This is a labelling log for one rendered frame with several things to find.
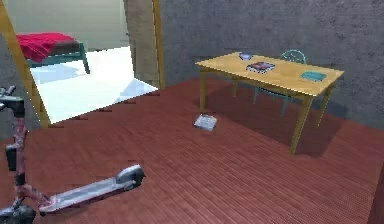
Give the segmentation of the teal bed with red blanket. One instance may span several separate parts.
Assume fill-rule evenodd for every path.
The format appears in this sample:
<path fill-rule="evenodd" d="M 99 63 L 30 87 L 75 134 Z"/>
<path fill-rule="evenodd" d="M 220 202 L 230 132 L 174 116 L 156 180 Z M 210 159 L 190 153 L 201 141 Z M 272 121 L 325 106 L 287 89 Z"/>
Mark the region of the teal bed with red blanket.
<path fill-rule="evenodd" d="M 30 68 L 81 61 L 90 73 L 84 44 L 59 32 L 17 34 L 16 38 Z"/>

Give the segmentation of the grey and pink scooter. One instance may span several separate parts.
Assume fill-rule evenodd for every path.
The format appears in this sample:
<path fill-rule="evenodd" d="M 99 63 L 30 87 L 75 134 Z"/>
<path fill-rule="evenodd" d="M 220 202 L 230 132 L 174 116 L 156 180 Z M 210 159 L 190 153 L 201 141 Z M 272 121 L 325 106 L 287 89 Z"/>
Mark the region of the grey and pink scooter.
<path fill-rule="evenodd" d="M 5 147 L 8 170 L 14 173 L 15 200 L 9 207 L 0 209 L 0 224 L 32 224 L 36 211 L 23 203 L 26 198 L 36 201 L 41 216 L 61 209 L 74 207 L 76 204 L 101 199 L 113 192 L 129 191 L 139 187 L 145 177 L 139 164 L 121 170 L 117 175 L 87 184 L 56 195 L 47 196 L 26 180 L 25 170 L 25 125 L 24 99 L 13 95 L 16 86 L 0 87 L 0 111 L 10 109 L 13 113 L 13 143 Z"/>

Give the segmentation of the yellow wooden table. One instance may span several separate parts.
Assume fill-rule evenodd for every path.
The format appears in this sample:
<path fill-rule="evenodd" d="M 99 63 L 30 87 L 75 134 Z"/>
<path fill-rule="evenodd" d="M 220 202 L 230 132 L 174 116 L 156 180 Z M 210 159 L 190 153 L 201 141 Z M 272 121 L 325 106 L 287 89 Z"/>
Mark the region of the yellow wooden table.
<path fill-rule="evenodd" d="M 247 65 L 256 62 L 269 62 L 274 64 L 275 68 L 264 74 L 246 70 Z M 344 74 L 341 70 L 289 62 L 260 55 L 253 55 L 250 60 L 241 60 L 239 52 L 196 62 L 196 65 L 199 66 L 200 70 L 201 113 L 205 111 L 206 106 L 206 75 L 208 73 L 221 74 L 233 81 L 233 95 L 236 95 L 237 84 L 241 82 L 300 99 L 302 101 L 302 109 L 299 112 L 292 136 L 290 145 L 291 155 L 296 151 L 314 98 L 320 94 L 324 94 L 321 101 L 320 112 L 316 120 L 316 125 L 319 126 L 330 99 L 332 89 L 336 81 Z M 320 72 L 326 74 L 327 77 L 320 82 L 302 79 L 300 75 L 306 71 Z"/>

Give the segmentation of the brown open room door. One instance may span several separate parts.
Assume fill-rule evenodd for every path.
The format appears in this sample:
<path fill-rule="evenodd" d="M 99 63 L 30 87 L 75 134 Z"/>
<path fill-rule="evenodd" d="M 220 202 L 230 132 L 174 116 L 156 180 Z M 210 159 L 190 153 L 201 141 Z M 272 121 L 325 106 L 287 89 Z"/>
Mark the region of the brown open room door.
<path fill-rule="evenodd" d="M 134 76 L 159 86 L 152 0 L 123 0 Z"/>

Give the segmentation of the teal chair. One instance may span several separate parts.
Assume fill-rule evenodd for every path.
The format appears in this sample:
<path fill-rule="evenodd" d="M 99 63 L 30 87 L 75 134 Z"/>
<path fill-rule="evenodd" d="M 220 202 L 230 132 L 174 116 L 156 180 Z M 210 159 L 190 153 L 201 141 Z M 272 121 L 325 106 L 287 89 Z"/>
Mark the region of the teal chair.
<path fill-rule="evenodd" d="M 296 50 L 296 49 L 290 49 L 290 50 L 285 51 L 284 53 L 282 53 L 279 56 L 279 59 L 289 61 L 289 62 L 296 62 L 296 63 L 300 63 L 300 64 L 306 63 L 305 54 L 302 53 L 300 50 Z M 281 108 L 281 112 L 280 112 L 281 116 L 284 115 L 287 104 L 293 102 L 293 98 L 291 96 L 283 95 L 283 94 L 273 92 L 273 91 L 270 91 L 270 90 L 267 90 L 267 89 L 264 89 L 261 87 L 255 87 L 254 88 L 253 102 L 256 102 L 259 92 L 267 94 L 267 95 L 271 96 L 273 99 L 280 98 L 282 100 L 283 104 L 282 104 L 282 108 Z"/>

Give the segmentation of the dark red book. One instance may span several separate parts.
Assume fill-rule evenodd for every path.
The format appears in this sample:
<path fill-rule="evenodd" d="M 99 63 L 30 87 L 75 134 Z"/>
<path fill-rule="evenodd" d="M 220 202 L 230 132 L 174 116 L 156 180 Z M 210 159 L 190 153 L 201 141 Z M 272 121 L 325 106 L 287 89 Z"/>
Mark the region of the dark red book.
<path fill-rule="evenodd" d="M 246 66 L 248 71 L 257 72 L 260 74 L 264 74 L 268 71 L 271 71 L 275 68 L 274 64 L 268 62 L 256 62 Z"/>

